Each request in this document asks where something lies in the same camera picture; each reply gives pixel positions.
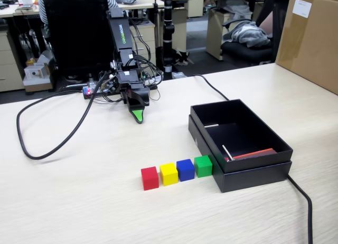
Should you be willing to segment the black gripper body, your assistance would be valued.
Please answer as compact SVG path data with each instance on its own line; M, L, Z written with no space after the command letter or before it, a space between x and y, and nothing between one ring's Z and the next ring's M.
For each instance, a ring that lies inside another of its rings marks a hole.
M146 87L137 71L119 71L117 74L117 92L128 92L132 89Z

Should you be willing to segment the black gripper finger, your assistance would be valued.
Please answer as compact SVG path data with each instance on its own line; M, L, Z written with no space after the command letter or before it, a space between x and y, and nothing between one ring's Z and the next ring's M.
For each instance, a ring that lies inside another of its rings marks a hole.
M138 124L142 124L143 123L143 112L145 109L145 105L144 105L144 101L142 97L134 91L128 91L126 102L127 102L128 110L131 113L131 115L134 117L135 121Z
M141 106L149 106L149 88L136 88L131 90L131 98L132 100Z

